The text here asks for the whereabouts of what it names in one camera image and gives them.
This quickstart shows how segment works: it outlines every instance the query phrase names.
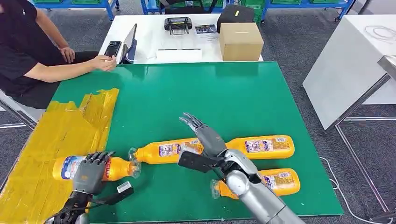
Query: black pants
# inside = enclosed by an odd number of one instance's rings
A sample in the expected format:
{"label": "black pants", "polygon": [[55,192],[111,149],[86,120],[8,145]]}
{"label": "black pants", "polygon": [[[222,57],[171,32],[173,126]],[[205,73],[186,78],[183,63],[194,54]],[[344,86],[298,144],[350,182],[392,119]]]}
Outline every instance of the black pants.
{"label": "black pants", "polygon": [[[73,64],[89,61],[97,55],[97,51],[76,52]],[[13,97],[13,99],[25,106],[30,106],[36,109],[47,109],[48,104],[50,104],[59,84],[60,82],[41,82],[26,93],[23,93],[21,96]]]}

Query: gray carpet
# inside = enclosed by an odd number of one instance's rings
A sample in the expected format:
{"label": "gray carpet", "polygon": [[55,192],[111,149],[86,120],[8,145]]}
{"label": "gray carpet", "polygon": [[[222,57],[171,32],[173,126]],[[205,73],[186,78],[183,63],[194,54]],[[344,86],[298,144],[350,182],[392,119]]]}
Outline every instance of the gray carpet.
{"label": "gray carpet", "polygon": [[[118,14],[141,14],[140,2],[120,0]],[[48,13],[75,50],[99,50],[111,25],[107,14],[99,10],[53,10]],[[325,133],[317,119],[302,82],[316,58],[336,28],[335,9],[269,10],[260,30],[264,38],[263,57],[278,61],[296,104],[306,123],[319,155],[327,158],[353,210],[362,217],[381,212],[378,202],[360,174],[346,146],[333,129]],[[362,106],[360,115],[396,115],[394,106]],[[6,112],[0,112],[0,124],[16,122]],[[395,122],[348,123],[342,125],[367,166],[389,207],[396,205],[396,133]],[[0,182],[2,182],[23,147],[30,131],[27,128],[0,129]],[[308,224],[356,224],[339,196],[345,215],[339,217],[304,218]],[[224,224],[255,223],[255,221],[208,222]]]}

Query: card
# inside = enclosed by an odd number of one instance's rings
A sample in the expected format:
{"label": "card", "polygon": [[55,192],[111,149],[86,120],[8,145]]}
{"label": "card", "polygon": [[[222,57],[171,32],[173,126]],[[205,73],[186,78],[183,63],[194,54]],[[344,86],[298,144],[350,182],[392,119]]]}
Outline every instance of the card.
{"label": "card", "polygon": [[195,30],[197,34],[217,33],[217,29],[214,24],[195,26]]}

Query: cardboard box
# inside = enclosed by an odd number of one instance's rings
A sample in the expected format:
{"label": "cardboard box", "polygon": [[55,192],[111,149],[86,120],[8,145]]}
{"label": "cardboard box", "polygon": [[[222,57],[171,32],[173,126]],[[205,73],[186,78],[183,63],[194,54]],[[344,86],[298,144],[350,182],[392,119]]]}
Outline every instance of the cardboard box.
{"label": "cardboard box", "polygon": [[255,23],[221,24],[220,49],[223,61],[258,61],[263,45]]}

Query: robotic arm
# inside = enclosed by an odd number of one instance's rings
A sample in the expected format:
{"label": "robotic arm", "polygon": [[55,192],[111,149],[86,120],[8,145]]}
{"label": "robotic arm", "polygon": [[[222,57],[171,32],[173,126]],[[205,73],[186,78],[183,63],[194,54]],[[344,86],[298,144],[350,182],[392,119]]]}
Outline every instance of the robotic arm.
{"label": "robotic arm", "polygon": [[184,150],[180,166],[204,173],[214,170],[261,224],[305,223],[261,180],[250,159],[238,150],[227,149],[223,139],[195,116],[184,115],[180,119],[194,131],[204,150],[201,155]]}
{"label": "robotic arm", "polygon": [[[122,191],[105,198],[93,199],[94,195],[102,191],[104,185],[102,176],[113,154],[114,152],[96,152],[81,161],[73,178],[73,191],[69,199],[57,214],[45,221],[46,224],[87,224],[89,220],[86,209],[96,208],[103,204],[115,204],[133,194],[134,189],[129,182],[126,182],[129,187],[123,188]],[[89,202],[96,205],[87,207]]]}

